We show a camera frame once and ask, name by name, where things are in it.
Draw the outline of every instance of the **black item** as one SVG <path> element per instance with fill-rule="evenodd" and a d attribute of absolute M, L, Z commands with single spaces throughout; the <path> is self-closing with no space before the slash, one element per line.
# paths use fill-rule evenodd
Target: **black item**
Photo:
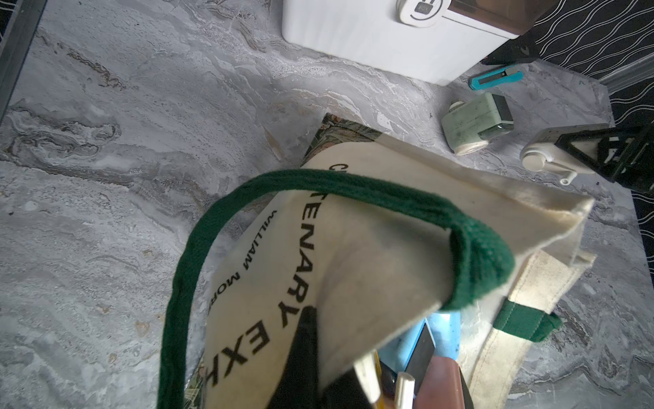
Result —
<path fill-rule="evenodd" d="M 643 239 L 643 248 L 647 256 L 647 267 L 649 268 L 649 277 L 654 285 L 654 195 L 643 195 L 632 192 L 634 207 L 636 208 L 636 217 L 638 217 L 638 229 L 640 237 Z"/>
<path fill-rule="evenodd" d="M 427 324 L 424 324 L 415 344 L 415 348 L 413 348 L 413 353 L 407 363 L 407 368 L 404 370 L 404 372 L 413 376 L 415 379 L 415 387 L 413 390 L 415 395 L 418 395 L 418 392 L 420 391 L 420 385 L 422 385 L 424 375 L 427 373 L 427 368 L 432 362 L 435 350 L 436 347 L 434 346 L 432 333 L 429 331 Z"/>
<path fill-rule="evenodd" d="M 501 95 L 491 94 L 492 100 L 495 102 L 497 112 L 500 114 L 500 119 L 503 121 L 513 122 L 513 115 L 509 109 L 509 104 L 506 103 L 506 98 Z"/>
<path fill-rule="evenodd" d="M 270 409 L 317 409 L 318 322 L 314 307 L 302 308 L 298 329 L 277 389 L 268 402 Z"/>
<path fill-rule="evenodd" d="M 564 133 L 555 145 L 609 182 L 641 193 L 654 192 L 654 125 Z M 580 146 L 595 147 L 596 157 Z"/>
<path fill-rule="evenodd" d="M 495 75 L 491 75 L 489 77 L 483 78 L 479 80 L 479 85 L 484 85 L 488 84 L 490 81 L 495 81 L 498 80 L 502 77 L 506 77 L 506 71 L 502 71 L 501 73 L 497 73 Z"/>
<path fill-rule="evenodd" d="M 16 0 L 3 0 L 2 7 L 0 7 L 0 38 L 5 36 L 14 11 L 17 11 Z"/>
<path fill-rule="evenodd" d="M 318 313 L 304 307 L 290 346 L 286 366 L 269 409 L 370 409 L 354 369 L 349 370 L 318 399 Z"/>
<path fill-rule="evenodd" d="M 371 409 L 354 369 L 350 369 L 322 394 L 322 409 Z"/>
<path fill-rule="evenodd" d="M 381 392 L 390 400 L 395 401 L 395 388 L 398 375 L 382 361 L 379 361 L 379 366 L 381 366 L 381 378 L 379 380 L 379 383 L 381 383 Z"/>
<path fill-rule="evenodd" d="M 502 44 L 480 62 L 483 65 L 510 65 L 534 62 L 538 58 L 540 54 L 534 38 L 527 33 Z"/>
<path fill-rule="evenodd" d="M 45 3 L 46 0 L 19 1 L 3 32 L 0 52 L 0 118 L 7 110 Z"/>
<path fill-rule="evenodd" d="M 654 121 L 654 76 L 610 96 L 615 126 L 649 125 Z"/>

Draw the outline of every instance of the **marble floor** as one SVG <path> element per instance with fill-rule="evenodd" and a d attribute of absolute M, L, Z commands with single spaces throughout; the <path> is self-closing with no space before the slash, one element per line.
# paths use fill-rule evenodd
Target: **marble floor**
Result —
<path fill-rule="evenodd" d="M 604 86 L 544 62 L 496 91 L 516 130 L 466 166 L 556 186 L 519 149 L 613 121 Z M 153 407 L 174 266 L 209 204 L 298 166 L 328 111 L 454 159 L 439 118 L 472 95 L 463 78 L 437 87 L 288 44 L 280 1 L 51 0 L 0 125 L 0 406 Z M 582 247 L 600 256 L 507 406 L 650 407 L 654 289 L 629 191 L 588 175 L 566 189 L 596 198 Z M 205 264 L 190 366 L 207 280 L 260 208 Z"/>

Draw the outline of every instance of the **white knob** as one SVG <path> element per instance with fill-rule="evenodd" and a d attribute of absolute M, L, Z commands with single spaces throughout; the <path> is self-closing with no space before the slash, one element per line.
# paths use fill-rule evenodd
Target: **white knob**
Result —
<path fill-rule="evenodd" d="M 547 158 L 542 153 L 533 152 L 523 156 L 523 166 L 532 172 L 538 172 L 545 168 Z"/>
<path fill-rule="evenodd" d="M 457 102 L 453 103 L 452 105 L 450 105 L 450 109 L 448 110 L 448 112 L 454 111 L 456 108 L 459 108 L 463 104 L 465 104 L 465 102 L 463 102 L 463 101 L 457 101 Z"/>
<path fill-rule="evenodd" d="M 438 22 L 452 0 L 398 0 L 400 21 L 409 26 L 430 27 Z"/>

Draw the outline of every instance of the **black wavy patterned fabric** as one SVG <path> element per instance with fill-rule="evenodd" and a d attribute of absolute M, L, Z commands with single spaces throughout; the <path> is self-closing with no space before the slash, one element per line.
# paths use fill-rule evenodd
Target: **black wavy patterned fabric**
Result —
<path fill-rule="evenodd" d="M 529 32 L 544 60 L 600 79 L 654 52 L 654 1 L 560 0 Z"/>
<path fill-rule="evenodd" d="M 654 78 L 612 94 L 611 109 L 616 126 L 651 124 L 654 121 Z"/>

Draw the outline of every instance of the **black lettering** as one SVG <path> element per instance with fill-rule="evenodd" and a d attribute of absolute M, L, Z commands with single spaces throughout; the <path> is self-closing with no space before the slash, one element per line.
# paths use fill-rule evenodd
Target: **black lettering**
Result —
<path fill-rule="evenodd" d="M 338 172 L 344 172 L 344 171 L 345 171 L 347 168 L 349 168 L 349 167 L 350 167 L 350 166 L 349 166 L 349 165 L 346 165 L 346 164 L 336 164 L 336 165 L 331 165 L 331 166 L 329 167 L 329 170 L 335 170 L 335 171 L 338 171 Z"/>
<path fill-rule="evenodd" d="M 256 335 L 253 336 L 252 339 L 250 339 L 250 345 L 252 345 L 258 339 L 261 339 L 261 342 L 259 343 L 259 345 L 254 347 L 254 349 L 252 350 L 253 355 L 256 354 L 257 352 L 259 352 L 263 347 L 265 347 L 268 344 L 268 342 L 270 342 L 270 337 L 268 336 L 268 333 L 266 332 L 266 328 L 264 328 L 264 322 L 263 321 L 259 321 L 256 324 L 254 324 L 254 326 L 252 328 L 245 331 L 245 335 L 249 335 L 250 332 L 254 331 L 255 329 L 258 329 L 259 331 L 257 331 Z"/>
<path fill-rule="evenodd" d="M 250 268 L 250 261 L 252 261 L 252 256 L 250 256 L 249 254 L 245 255 L 245 261 L 243 261 L 243 267 L 245 267 L 246 270 Z"/>
<path fill-rule="evenodd" d="M 295 296 L 295 299 L 298 302 L 303 302 L 304 298 L 307 296 L 307 290 L 309 289 L 309 284 L 304 281 L 297 274 L 293 275 L 293 279 L 298 283 L 298 286 L 294 289 L 289 288 L 288 293 Z"/>
<path fill-rule="evenodd" d="M 302 227 L 302 230 L 308 230 L 308 232 L 304 236 L 302 236 L 300 238 L 300 247 L 304 247 L 305 249 L 313 250 L 313 244 L 306 242 L 306 239 L 313 236 L 313 224 L 302 223 L 301 227 Z"/>
<path fill-rule="evenodd" d="M 304 210 L 302 211 L 302 220 L 304 220 L 306 217 L 311 217 L 311 211 L 315 209 L 313 212 L 313 218 L 315 219 L 316 216 L 318 215 L 318 208 L 320 207 L 321 203 L 307 203 L 306 206 L 304 206 Z"/>
<path fill-rule="evenodd" d="M 242 339 L 243 339 L 243 335 L 241 335 L 239 339 L 236 341 L 236 346 L 234 347 L 233 351 L 227 347 L 222 349 L 222 353 L 230 358 L 230 363 L 227 365 L 227 370 L 225 371 L 225 375 L 223 376 L 223 378 L 227 378 L 227 375 L 229 375 L 230 372 L 232 371 L 232 366 L 234 365 L 234 361 L 236 361 L 239 365 L 243 365 L 244 363 L 247 362 L 247 358 L 239 353 L 239 347 L 241 346 Z"/>
<path fill-rule="evenodd" d="M 234 275 L 232 276 L 231 279 L 229 279 L 229 278 L 227 279 L 227 285 L 232 285 L 232 282 L 233 282 L 235 279 L 238 280 L 238 279 L 240 279 L 240 278 L 241 278 L 241 276 L 239 276 L 239 272 L 234 273 Z"/>
<path fill-rule="evenodd" d="M 328 193 L 318 193 L 318 192 L 315 192 L 315 193 L 312 193 L 312 194 L 310 195 L 310 197 L 314 198 L 314 197 L 316 197 L 316 196 L 322 196 L 322 199 L 320 199 L 320 200 L 325 200 L 325 198 L 327 197 L 327 195 L 328 195 Z"/>
<path fill-rule="evenodd" d="M 286 326 L 288 325 L 288 317 L 286 315 L 288 313 L 297 315 L 300 309 L 295 307 L 289 307 L 286 304 L 284 304 L 283 301 L 280 301 L 277 306 L 279 307 L 280 310 L 282 310 L 282 328 L 286 328 Z"/>
<path fill-rule="evenodd" d="M 209 378 L 213 378 L 213 381 L 211 382 L 212 387 L 218 385 L 218 354 L 213 357 L 213 369 L 208 373 L 207 381 L 209 381 Z"/>
<path fill-rule="evenodd" d="M 302 257 L 302 260 L 300 261 L 300 265 L 295 269 L 296 273 L 302 273 L 302 272 L 307 272 L 307 271 L 313 271 L 313 263 L 311 260 L 309 260 L 309 257 L 307 257 L 306 254 L 300 249 L 300 257 Z"/>

